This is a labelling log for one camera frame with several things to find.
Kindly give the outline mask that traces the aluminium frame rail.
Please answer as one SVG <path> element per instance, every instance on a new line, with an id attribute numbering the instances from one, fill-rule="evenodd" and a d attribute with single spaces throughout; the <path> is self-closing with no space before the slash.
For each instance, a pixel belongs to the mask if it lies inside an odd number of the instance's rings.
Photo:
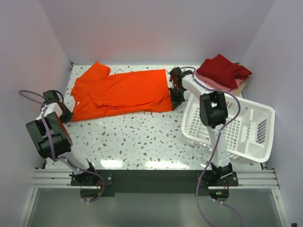
<path id="1" fill-rule="evenodd" d="M 101 170 L 100 175 L 105 180 L 105 186 L 118 183 L 126 186 L 142 184 L 164 186 L 169 183 L 198 183 L 201 170 Z M 30 186 L 32 188 L 81 188 L 93 189 L 97 185 L 81 185 L 70 177 L 71 171 L 66 169 L 37 169 L 34 171 Z M 232 175 L 209 188 L 243 188 L 243 189 L 279 189 L 280 185 L 274 170 L 238 170 Z"/>

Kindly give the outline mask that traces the white plastic laundry basket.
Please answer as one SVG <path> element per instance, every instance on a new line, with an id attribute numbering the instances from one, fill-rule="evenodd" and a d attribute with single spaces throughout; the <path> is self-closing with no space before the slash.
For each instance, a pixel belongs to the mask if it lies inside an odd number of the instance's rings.
<path id="1" fill-rule="evenodd" d="M 225 99 L 228 119 L 240 111 L 239 116 L 224 130 L 229 157 L 267 162 L 273 145 L 275 110 L 243 98 L 239 98 L 240 105 L 229 95 Z M 194 95 L 189 97 L 181 129 L 187 137 L 187 144 L 211 149 L 208 130 L 199 118 L 199 100 Z"/>

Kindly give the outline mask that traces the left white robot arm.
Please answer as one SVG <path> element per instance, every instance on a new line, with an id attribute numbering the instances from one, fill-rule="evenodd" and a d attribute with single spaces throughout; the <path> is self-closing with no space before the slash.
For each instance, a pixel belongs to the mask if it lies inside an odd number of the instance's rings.
<path id="1" fill-rule="evenodd" d="M 63 95 L 48 90 L 41 96 L 40 115 L 26 124 L 30 138 L 42 158 L 61 161 L 72 170 L 73 180 L 81 185 L 96 185 L 100 179 L 94 165 L 75 151 L 64 123 L 71 122 L 73 113 L 64 104 Z"/>

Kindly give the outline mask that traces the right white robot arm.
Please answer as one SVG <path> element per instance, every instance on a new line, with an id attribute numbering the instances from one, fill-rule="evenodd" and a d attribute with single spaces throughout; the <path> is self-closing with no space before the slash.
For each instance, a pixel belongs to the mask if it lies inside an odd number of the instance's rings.
<path id="1" fill-rule="evenodd" d="M 228 118 L 224 92 L 217 90 L 211 90 L 209 93 L 203 92 L 197 85 L 194 85 L 197 81 L 190 78 L 190 75 L 194 75 L 191 70 L 182 71 L 180 67 L 175 67 L 169 75 L 169 81 L 172 83 L 169 93 L 173 109 L 185 102 L 184 92 L 187 90 L 199 99 L 199 118 L 208 130 L 212 154 L 198 179 L 198 184 L 204 182 L 208 186 L 215 185 L 233 173 L 223 134 Z"/>

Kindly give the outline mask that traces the pink folded shirt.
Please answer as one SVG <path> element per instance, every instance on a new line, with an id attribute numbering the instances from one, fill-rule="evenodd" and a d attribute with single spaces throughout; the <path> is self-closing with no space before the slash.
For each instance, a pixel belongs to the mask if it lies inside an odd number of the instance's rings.
<path id="1" fill-rule="evenodd" d="M 212 79 L 199 75 L 198 73 L 196 73 L 195 75 L 200 81 L 202 81 L 204 84 L 206 84 L 210 88 L 219 89 L 219 90 L 223 90 L 223 91 L 227 91 L 227 92 L 230 91 L 231 89 L 233 89 L 233 88 L 223 86 L 220 83 L 213 81 Z M 246 80 L 236 79 L 236 84 L 239 85 L 243 81 L 246 81 Z"/>

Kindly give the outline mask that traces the beige folded shirt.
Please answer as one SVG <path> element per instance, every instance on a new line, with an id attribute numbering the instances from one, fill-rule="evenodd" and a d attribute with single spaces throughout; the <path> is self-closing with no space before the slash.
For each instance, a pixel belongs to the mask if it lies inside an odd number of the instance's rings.
<path id="1" fill-rule="evenodd" d="M 239 85 L 238 85 L 238 88 L 237 89 L 231 89 L 230 91 L 228 91 L 228 96 L 236 96 L 236 97 L 240 97 L 242 92 L 244 91 L 244 88 L 246 86 L 247 82 L 246 81 L 243 81 L 241 82 Z"/>

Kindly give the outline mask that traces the orange t shirt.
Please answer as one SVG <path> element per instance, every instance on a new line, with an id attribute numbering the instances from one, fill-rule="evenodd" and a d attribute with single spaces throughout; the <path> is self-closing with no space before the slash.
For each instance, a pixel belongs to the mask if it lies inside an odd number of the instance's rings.
<path id="1" fill-rule="evenodd" d="M 96 62 L 76 79 L 71 95 L 73 122 L 173 110 L 164 69 L 111 75 L 108 66 Z"/>

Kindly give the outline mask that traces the dark red folded shirt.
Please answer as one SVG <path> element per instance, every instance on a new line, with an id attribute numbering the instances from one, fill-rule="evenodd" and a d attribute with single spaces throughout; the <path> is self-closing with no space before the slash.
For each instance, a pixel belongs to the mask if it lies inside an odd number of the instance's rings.
<path id="1" fill-rule="evenodd" d="M 237 89 L 238 83 L 249 79 L 252 74 L 244 66 L 232 63 L 221 54 L 212 59 L 206 59 L 196 73 L 197 76 L 208 78 L 229 89 Z"/>

